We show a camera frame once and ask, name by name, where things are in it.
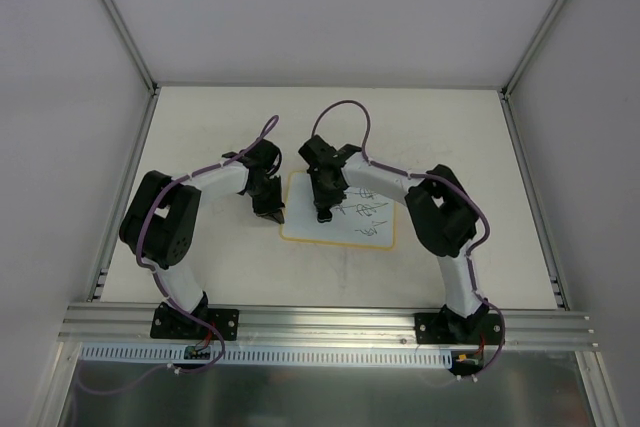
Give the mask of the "yellow framed small whiteboard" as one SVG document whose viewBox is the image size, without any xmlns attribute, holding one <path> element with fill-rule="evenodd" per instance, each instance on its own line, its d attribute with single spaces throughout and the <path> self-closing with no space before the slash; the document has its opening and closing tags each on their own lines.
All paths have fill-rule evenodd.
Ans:
<svg viewBox="0 0 640 427">
<path fill-rule="evenodd" d="M 320 222 L 309 175 L 294 171 L 288 177 L 285 206 L 280 237 L 286 241 L 377 250 L 395 245 L 395 203 L 367 189 L 347 189 L 346 198 L 330 209 L 331 220 Z"/>
</svg>

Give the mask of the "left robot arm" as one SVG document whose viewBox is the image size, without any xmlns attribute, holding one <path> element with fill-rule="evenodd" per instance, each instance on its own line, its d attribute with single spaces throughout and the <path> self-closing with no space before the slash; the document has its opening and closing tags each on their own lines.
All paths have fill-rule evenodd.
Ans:
<svg viewBox="0 0 640 427">
<path fill-rule="evenodd" d="M 119 239 L 149 270 L 163 301 L 155 309 L 150 336 L 155 339 L 203 338 L 213 327 L 228 327 L 233 310 L 209 307 L 206 292 L 195 279 L 185 257 L 191 247 L 199 209 L 230 195 L 251 198 L 254 214 L 284 223 L 282 182 L 277 172 L 280 149 L 262 139 L 239 154 L 229 152 L 218 164 L 200 173 L 173 178 L 147 172 L 119 228 Z"/>
</svg>

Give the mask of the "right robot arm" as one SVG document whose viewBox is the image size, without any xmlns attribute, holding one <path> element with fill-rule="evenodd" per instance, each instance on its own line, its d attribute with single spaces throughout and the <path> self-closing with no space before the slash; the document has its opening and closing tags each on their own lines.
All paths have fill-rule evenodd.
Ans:
<svg viewBox="0 0 640 427">
<path fill-rule="evenodd" d="M 488 301 L 478 292 L 471 252 L 476 224 L 488 222 L 453 171 L 437 165 L 412 174 L 367 156 L 347 144 L 341 149 L 314 135 L 300 148 L 307 163 L 317 220 L 332 220 L 331 209 L 346 198 L 348 188 L 364 188 L 406 207 L 419 243 L 435 255 L 445 287 L 445 302 L 426 333 L 439 342 L 471 343 L 483 329 Z"/>
</svg>

